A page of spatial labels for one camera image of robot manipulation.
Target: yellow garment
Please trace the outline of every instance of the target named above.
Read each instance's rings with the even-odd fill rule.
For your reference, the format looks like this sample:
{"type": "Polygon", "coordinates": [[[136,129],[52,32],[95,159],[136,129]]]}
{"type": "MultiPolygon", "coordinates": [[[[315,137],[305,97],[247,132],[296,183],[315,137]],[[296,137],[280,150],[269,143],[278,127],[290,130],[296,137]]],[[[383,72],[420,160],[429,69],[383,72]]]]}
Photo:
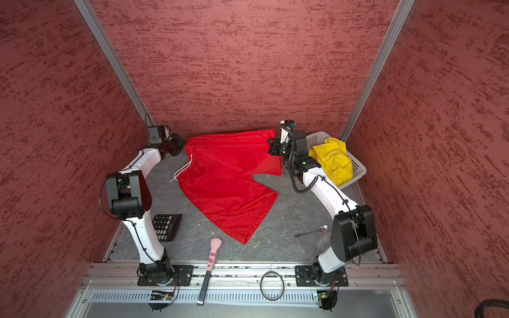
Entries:
{"type": "Polygon", "coordinates": [[[352,159],[347,156],[347,145],[341,140],[327,138],[323,144],[314,146],[309,156],[322,165],[335,185],[340,186],[353,178],[352,159]]]}

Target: red wall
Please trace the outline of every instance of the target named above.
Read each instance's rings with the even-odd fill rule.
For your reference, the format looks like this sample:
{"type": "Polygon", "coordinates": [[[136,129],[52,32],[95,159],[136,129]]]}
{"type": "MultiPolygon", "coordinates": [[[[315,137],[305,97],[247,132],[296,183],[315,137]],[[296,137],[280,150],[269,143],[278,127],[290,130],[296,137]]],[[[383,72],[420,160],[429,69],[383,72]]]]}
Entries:
{"type": "Polygon", "coordinates": [[[419,318],[509,299],[508,13],[416,1],[348,140],[419,318]]]}
{"type": "Polygon", "coordinates": [[[399,0],[91,3],[158,123],[339,135],[399,0]]]}
{"type": "Polygon", "coordinates": [[[118,223],[104,176],[146,129],[72,0],[0,3],[0,316],[61,317],[118,223]]]}

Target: laundry basket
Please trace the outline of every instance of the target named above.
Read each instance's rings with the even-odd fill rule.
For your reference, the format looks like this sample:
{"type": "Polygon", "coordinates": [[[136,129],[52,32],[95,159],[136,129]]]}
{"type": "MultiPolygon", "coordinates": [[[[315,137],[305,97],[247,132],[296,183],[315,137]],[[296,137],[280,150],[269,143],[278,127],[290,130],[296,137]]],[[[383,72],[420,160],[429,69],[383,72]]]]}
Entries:
{"type": "MultiPolygon", "coordinates": [[[[330,137],[330,135],[328,133],[326,133],[325,131],[317,131],[314,134],[306,136],[307,149],[309,150],[309,149],[312,149],[313,146],[316,146],[318,144],[323,144],[325,139],[327,139],[329,137],[330,137]]],[[[347,155],[348,155],[348,157],[350,157],[350,159],[352,159],[353,178],[350,179],[348,182],[340,185],[338,187],[339,189],[348,187],[355,181],[359,180],[360,178],[362,178],[362,176],[364,176],[366,174],[366,171],[367,171],[366,167],[362,163],[360,163],[360,161],[357,160],[357,158],[355,158],[348,150],[347,150],[347,155]]]]}

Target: gray ring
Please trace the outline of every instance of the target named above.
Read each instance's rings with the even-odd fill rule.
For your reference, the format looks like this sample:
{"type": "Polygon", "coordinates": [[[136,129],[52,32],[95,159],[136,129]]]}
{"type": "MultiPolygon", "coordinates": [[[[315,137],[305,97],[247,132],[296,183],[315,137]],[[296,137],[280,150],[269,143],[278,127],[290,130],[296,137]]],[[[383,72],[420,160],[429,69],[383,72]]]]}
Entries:
{"type": "Polygon", "coordinates": [[[265,273],[263,276],[262,276],[262,279],[260,280],[260,291],[262,292],[262,296],[269,300],[269,301],[276,301],[278,300],[279,298],[281,298],[283,296],[283,294],[285,293],[285,281],[283,280],[283,278],[281,277],[281,275],[279,275],[278,273],[274,272],[274,271],[268,271],[267,273],[265,273]],[[263,283],[263,280],[265,279],[265,277],[269,276],[270,274],[274,274],[276,275],[276,277],[279,277],[279,279],[281,280],[281,286],[283,287],[282,291],[281,291],[281,294],[279,294],[277,297],[269,297],[267,296],[264,292],[263,292],[263,288],[262,288],[262,283],[263,283]]]}

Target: textured red wall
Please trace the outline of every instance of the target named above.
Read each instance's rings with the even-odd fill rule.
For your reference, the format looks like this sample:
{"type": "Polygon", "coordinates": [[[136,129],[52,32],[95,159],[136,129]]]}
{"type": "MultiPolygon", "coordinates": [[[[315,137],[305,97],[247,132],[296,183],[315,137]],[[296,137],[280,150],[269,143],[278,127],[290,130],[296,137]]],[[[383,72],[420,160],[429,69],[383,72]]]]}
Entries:
{"type": "Polygon", "coordinates": [[[72,0],[0,3],[0,316],[61,317],[118,223],[103,177],[146,142],[72,0]]]}
{"type": "Polygon", "coordinates": [[[508,13],[416,1],[348,140],[420,318],[509,299],[508,13]]]}
{"type": "Polygon", "coordinates": [[[183,136],[294,119],[339,135],[399,0],[91,0],[150,114],[183,136]]]}

